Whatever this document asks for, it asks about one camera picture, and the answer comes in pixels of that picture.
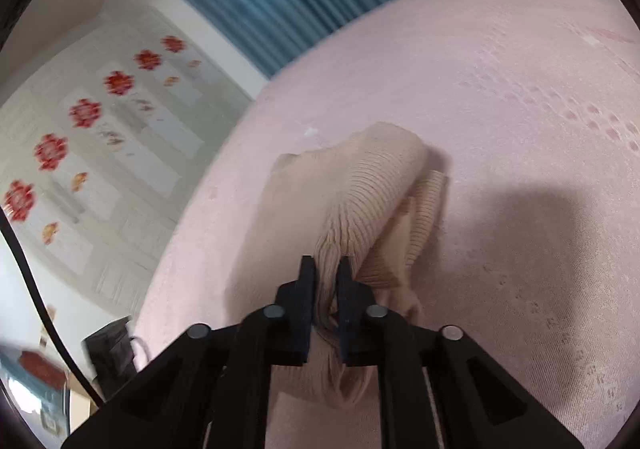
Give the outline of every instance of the orange flower decal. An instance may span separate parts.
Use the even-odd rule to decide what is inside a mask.
[[[133,88],[133,76],[114,71],[110,76],[104,78],[104,85],[111,95],[126,95]]]
[[[69,116],[74,119],[74,127],[92,127],[102,116],[102,103],[81,98],[75,106],[69,108]]]
[[[29,211],[36,204],[33,184],[25,184],[22,180],[14,180],[4,194],[4,207],[12,222],[23,222]]]
[[[79,192],[86,182],[86,179],[89,178],[89,173],[78,173],[76,176],[71,178],[71,190],[74,193]]]
[[[186,49],[187,45],[182,39],[178,39],[175,35],[167,35],[162,38],[164,47],[174,54]]]
[[[53,243],[53,238],[59,229],[58,222],[49,223],[45,225],[42,230],[42,241],[45,245]]]
[[[167,77],[164,80],[163,85],[165,88],[171,88],[174,84],[177,84],[178,82],[180,82],[180,77]]]
[[[41,171],[53,171],[67,153],[66,138],[53,133],[46,134],[36,146],[35,157],[40,162]]]
[[[161,63],[161,55],[155,54],[151,50],[142,50],[139,54],[136,54],[134,59],[141,70],[155,70]]]

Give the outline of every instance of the white cabinet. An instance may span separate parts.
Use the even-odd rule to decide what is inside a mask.
[[[135,315],[249,103],[152,9],[105,21],[0,108],[0,191],[18,237],[92,301]]]

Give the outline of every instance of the screw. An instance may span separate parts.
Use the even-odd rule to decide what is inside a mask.
[[[386,313],[388,312],[388,309],[380,306],[379,304],[372,304],[371,306],[367,307],[367,315],[369,317],[384,317],[386,315]]]
[[[278,319],[279,317],[284,316],[284,308],[282,306],[278,306],[276,304],[270,304],[266,306],[263,310],[264,316],[270,319]]]
[[[464,332],[457,326],[450,324],[442,329],[442,336],[450,341],[459,341],[464,336]]]
[[[187,330],[187,335],[191,337],[191,339],[202,339],[209,335],[211,328],[209,328],[206,324],[198,323],[189,326]]]

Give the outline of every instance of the beige cloth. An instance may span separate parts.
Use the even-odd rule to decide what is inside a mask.
[[[343,255],[378,303],[420,321],[410,270],[430,235],[445,179],[425,171],[427,155],[413,133],[378,123],[334,148],[283,155],[274,165],[226,291],[230,317],[240,321],[273,302],[278,285],[297,275],[302,255],[316,260],[309,362],[276,367],[274,389],[334,407],[353,405],[365,392],[372,368],[340,362],[331,317]]]

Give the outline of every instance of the pink bedsheet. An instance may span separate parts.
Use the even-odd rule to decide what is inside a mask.
[[[619,0],[396,0],[358,19],[236,127],[136,333],[156,354],[191,323],[226,325],[226,279],[274,160],[385,120],[450,176],[414,274],[430,325],[463,327],[605,447],[640,397],[639,44]],[[378,447],[377,418],[374,393],[349,412],[281,397],[268,447]]]

